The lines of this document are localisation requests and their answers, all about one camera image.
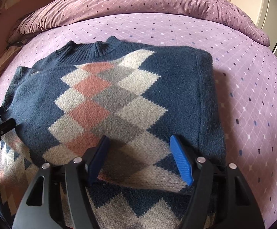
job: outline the pink duvet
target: pink duvet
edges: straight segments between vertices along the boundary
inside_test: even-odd
[[[269,46],[266,34],[246,13],[226,0],[56,0],[28,16],[10,36],[9,43],[42,31],[106,15],[127,13],[181,14],[217,22]]]

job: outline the purple patterned bed sheet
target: purple patterned bed sheet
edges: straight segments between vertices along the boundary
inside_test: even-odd
[[[31,67],[70,40],[92,43],[111,35],[212,54],[227,162],[240,167],[269,228],[277,218],[277,58],[236,30],[158,13],[111,15],[51,29],[25,45],[7,67],[0,78],[0,105],[17,66]]]

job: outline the folded sweater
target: folded sweater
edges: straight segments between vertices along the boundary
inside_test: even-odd
[[[135,223],[145,228],[148,220],[162,228],[159,219],[146,217],[152,209],[170,211],[172,219],[163,223],[172,228],[180,222],[191,189],[170,152],[172,134],[182,135],[213,163],[225,163],[212,58],[203,50],[114,36],[93,44],[70,41],[32,68],[18,67],[3,106],[0,121],[14,118],[17,127],[16,133],[6,134],[0,151],[14,151],[17,166],[8,168],[15,171],[19,157],[25,171],[35,171],[31,166],[65,164],[102,135],[110,138],[100,180],[89,195],[104,224],[113,210],[117,220],[131,218],[127,226],[119,224],[121,229]],[[4,186],[11,185],[6,179]]]

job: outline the bed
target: bed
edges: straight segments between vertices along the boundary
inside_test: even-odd
[[[69,10],[75,15],[68,13],[64,18],[64,12]],[[35,23],[47,12],[53,16],[47,17],[46,23],[42,20]],[[277,219],[277,58],[267,48],[267,36],[245,13],[225,0],[60,0],[51,3],[25,18],[9,38],[11,44],[28,36],[32,39],[0,77],[0,106],[18,66],[32,67],[70,40],[77,44],[104,42],[112,35],[120,40],[155,46],[191,46],[212,55],[226,161],[236,163],[241,169],[269,228]],[[9,223],[23,194],[23,190],[18,192],[15,187],[23,180],[16,168],[22,168],[20,172],[26,175],[22,189],[31,180],[25,174],[25,165],[15,164],[16,151],[0,150],[0,212]],[[98,213],[100,217],[105,216],[100,210]],[[171,225],[171,221],[162,223],[162,228]]]

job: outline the blanket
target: blanket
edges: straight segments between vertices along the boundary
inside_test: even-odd
[[[41,164],[65,164],[104,134],[111,148],[100,180],[88,189],[101,228],[175,228],[180,223],[192,189],[180,177],[170,135],[181,134],[212,162],[225,162],[212,59],[203,50],[113,36],[93,44],[71,41],[32,68],[19,67],[3,106],[0,120],[17,122],[0,145],[0,154],[13,160],[0,162],[5,217],[3,201],[13,192],[9,223]],[[69,218],[65,195],[63,201]]]
[[[126,13],[181,14],[213,21],[269,47],[270,41],[250,17],[226,0],[56,0],[37,10],[10,34],[8,43],[81,20]]]

